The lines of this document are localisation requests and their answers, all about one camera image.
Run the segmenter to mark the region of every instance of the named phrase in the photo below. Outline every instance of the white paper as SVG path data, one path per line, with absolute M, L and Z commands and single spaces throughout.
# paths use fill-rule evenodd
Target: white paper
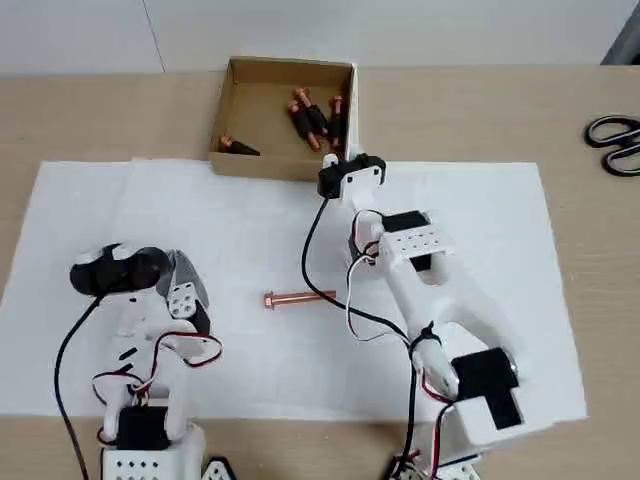
M 388 165 L 380 207 L 427 210 L 446 228 L 472 276 L 525 338 L 536 382 L 554 392 L 548 408 L 552 420 L 584 417 L 581 374 L 537 167 Z M 89 301 L 68 282 L 73 254 L 121 241 L 180 248 L 212 299 L 213 330 L 225 351 L 221 361 L 190 373 L 191 415 L 406 418 L 410 366 L 397 339 L 357 342 L 343 312 L 324 302 L 275 311 L 262 307 L 267 290 L 307 289 L 300 253 L 321 203 L 315 185 L 216 176 L 199 161 L 116 165 L 108 182 L 95 175 L 100 168 L 108 170 L 104 164 L 44 164 L 39 175 L 0 307 L 7 332 L 0 340 L 6 344 L 0 372 L 7 378 L 18 355 L 24 382 L 0 398 L 0 413 L 57 415 L 53 359 Z M 81 206 L 68 208 L 69 191 L 81 192 Z M 100 214 L 89 215 L 92 211 Z M 57 225 L 67 225 L 64 235 L 56 233 Z M 331 204 L 309 256 L 315 282 L 342 298 L 347 235 L 345 212 Z M 357 278 L 354 305 L 404 327 L 384 282 Z M 33 301 L 36 291 L 39 298 Z M 90 378 L 105 362 L 115 310 L 105 302 L 69 348 L 62 385 L 73 415 L 102 413 Z M 356 322 L 363 333 L 377 331 L 365 320 Z M 459 336 L 448 332 L 446 340 Z M 432 418 L 435 406 L 419 398 L 418 418 Z

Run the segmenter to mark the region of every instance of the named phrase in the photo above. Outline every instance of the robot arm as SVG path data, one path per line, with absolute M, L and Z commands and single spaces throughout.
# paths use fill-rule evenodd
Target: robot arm
M 83 255 L 70 276 L 79 292 L 113 295 L 122 310 L 107 370 L 93 383 L 106 408 L 103 480 L 144 478 L 149 468 L 158 468 L 154 478 L 235 478 L 223 458 L 202 476 L 204 432 L 187 417 L 186 370 L 216 360 L 222 344 L 210 335 L 209 299 L 186 255 L 115 244 Z
M 364 214 L 383 207 L 375 203 L 375 194 L 385 176 L 386 164 L 378 157 L 360 154 L 341 163 L 328 155 L 318 191 L 353 212 L 358 238 L 349 240 L 352 257 L 364 245 L 377 245 L 371 268 L 386 280 L 407 324 L 414 367 L 424 368 L 428 382 L 453 402 L 441 429 L 448 437 L 439 452 L 441 463 L 477 458 L 497 444 L 548 427 L 535 410 L 537 392 L 528 381 L 524 342 L 471 278 L 444 233 L 419 211 Z M 437 332 L 451 322 L 486 350 L 450 360 Z M 415 447 L 430 451 L 430 438 L 419 437 Z M 422 462 L 425 469 L 430 466 L 428 459 Z

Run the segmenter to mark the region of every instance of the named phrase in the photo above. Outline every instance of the black scissors handle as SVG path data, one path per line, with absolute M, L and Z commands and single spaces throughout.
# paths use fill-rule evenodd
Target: black scissors handle
M 596 136 L 596 130 L 603 125 L 616 125 L 626 127 L 624 131 L 615 133 L 608 137 Z M 636 138 L 640 139 L 640 121 L 625 115 L 607 115 L 591 122 L 584 129 L 584 141 L 593 148 L 603 148 L 619 146 L 617 150 L 607 153 L 602 158 L 602 168 L 611 175 L 618 177 L 635 177 L 640 175 L 640 168 L 625 169 L 617 166 L 616 161 L 621 158 L 630 157 L 640 153 L 640 143 L 636 143 Z
M 596 130 L 603 125 L 618 125 L 627 127 L 624 132 L 615 133 L 608 137 L 598 137 Z M 584 129 L 584 141 L 593 148 L 610 147 L 612 145 L 623 146 L 631 142 L 635 137 L 640 137 L 640 121 L 624 115 L 607 115 L 591 122 Z

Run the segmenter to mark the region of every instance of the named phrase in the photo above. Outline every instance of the open cardboard box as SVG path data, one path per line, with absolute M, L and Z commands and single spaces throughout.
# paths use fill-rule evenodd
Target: open cardboard box
M 209 145 L 216 173 L 243 177 L 315 181 L 322 158 L 330 152 L 326 139 L 314 152 L 296 133 L 286 105 L 296 87 L 307 87 L 311 100 L 329 118 L 329 100 L 342 95 L 346 102 L 346 148 L 356 143 L 356 67 L 350 63 L 257 57 L 232 57 L 220 94 Z M 220 137 L 260 151 L 260 156 L 223 153 Z

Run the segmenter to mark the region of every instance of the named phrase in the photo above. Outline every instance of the table surface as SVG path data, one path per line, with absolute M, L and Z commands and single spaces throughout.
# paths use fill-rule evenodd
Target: table surface
M 0 79 L 0 282 L 42 159 L 206 158 L 222 73 Z M 640 376 L 640 183 L 581 141 L 605 113 L 640 113 L 634 67 L 362 69 L 360 137 L 397 160 L 534 161 L 563 273 L 590 418 L 494 452 L 484 478 L 631 477 Z M 378 478 L 398 424 L 200 421 L 242 479 Z M 98 478 L 98 419 L 76 419 Z M 0 418 L 0 476 L 79 478 L 58 418 Z

